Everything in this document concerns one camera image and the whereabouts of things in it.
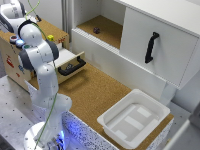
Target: white countertop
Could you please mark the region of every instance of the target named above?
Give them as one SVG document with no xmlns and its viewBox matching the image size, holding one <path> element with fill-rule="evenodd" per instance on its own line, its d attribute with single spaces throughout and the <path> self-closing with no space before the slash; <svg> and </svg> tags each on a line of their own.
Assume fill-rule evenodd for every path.
<svg viewBox="0 0 200 150">
<path fill-rule="evenodd" d="M 186 0 L 115 0 L 129 8 L 200 37 L 200 6 Z"/>
</svg>

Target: cabinet door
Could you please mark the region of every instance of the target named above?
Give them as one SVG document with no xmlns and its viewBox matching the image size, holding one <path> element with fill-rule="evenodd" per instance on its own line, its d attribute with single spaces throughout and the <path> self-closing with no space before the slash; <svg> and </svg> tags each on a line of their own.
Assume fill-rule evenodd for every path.
<svg viewBox="0 0 200 150">
<path fill-rule="evenodd" d="M 154 40 L 153 60 L 146 64 L 145 56 L 153 32 L 159 37 Z M 193 35 L 127 8 L 120 54 L 179 86 L 197 40 Z"/>
</svg>

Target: yellow object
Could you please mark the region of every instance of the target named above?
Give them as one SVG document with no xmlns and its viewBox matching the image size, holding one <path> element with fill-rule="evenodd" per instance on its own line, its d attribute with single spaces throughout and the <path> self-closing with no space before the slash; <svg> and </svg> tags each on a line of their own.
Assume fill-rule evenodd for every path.
<svg viewBox="0 0 200 150">
<path fill-rule="evenodd" d="M 53 36 L 53 35 L 49 35 L 49 36 L 47 37 L 47 39 L 48 39 L 49 41 L 54 41 L 54 36 Z"/>
</svg>

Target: black handle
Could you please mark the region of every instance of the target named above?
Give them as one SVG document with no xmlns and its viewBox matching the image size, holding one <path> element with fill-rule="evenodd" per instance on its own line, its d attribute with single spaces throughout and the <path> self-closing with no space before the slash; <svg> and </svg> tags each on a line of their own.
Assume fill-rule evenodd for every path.
<svg viewBox="0 0 200 150">
<path fill-rule="evenodd" d="M 157 39 L 160 35 L 156 32 L 153 32 L 153 36 L 151 37 L 150 41 L 149 41 L 149 45 L 147 48 L 147 53 L 145 56 L 145 63 L 148 64 L 149 62 L 151 62 L 153 60 L 153 57 L 151 57 L 151 53 L 153 50 L 153 45 L 154 45 L 154 40 Z"/>
<path fill-rule="evenodd" d="M 62 70 L 61 67 L 58 68 L 58 72 L 63 76 L 68 76 L 71 73 L 75 72 L 79 68 L 85 66 L 86 62 L 80 58 L 80 56 L 77 57 L 77 61 L 79 62 L 78 65 L 74 66 L 73 68 Z"/>
</svg>

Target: cabinet door handle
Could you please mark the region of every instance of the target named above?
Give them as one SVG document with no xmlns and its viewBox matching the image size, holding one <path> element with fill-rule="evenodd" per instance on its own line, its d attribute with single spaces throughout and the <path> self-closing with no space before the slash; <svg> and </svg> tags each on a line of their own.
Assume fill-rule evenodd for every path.
<svg viewBox="0 0 200 150">
<path fill-rule="evenodd" d="M 157 39 L 160 35 L 156 32 L 153 32 L 153 36 L 151 37 L 149 41 L 149 45 L 147 48 L 147 53 L 145 56 L 145 63 L 148 64 L 153 60 L 153 57 L 151 56 L 152 50 L 153 50 L 153 45 L 154 45 L 154 40 Z"/>
<path fill-rule="evenodd" d="M 75 72 L 79 68 L 85 66 L 86 62 L 80 58 L 80 56 L 77 57 L 77 61 L 79 62 L 78 65 L 74 66 L 73 68 L 62 70 L 61 67 L 58 68 L 58 72 L 63 76 L 68 76 L 71 73 Z"/>
</svg>

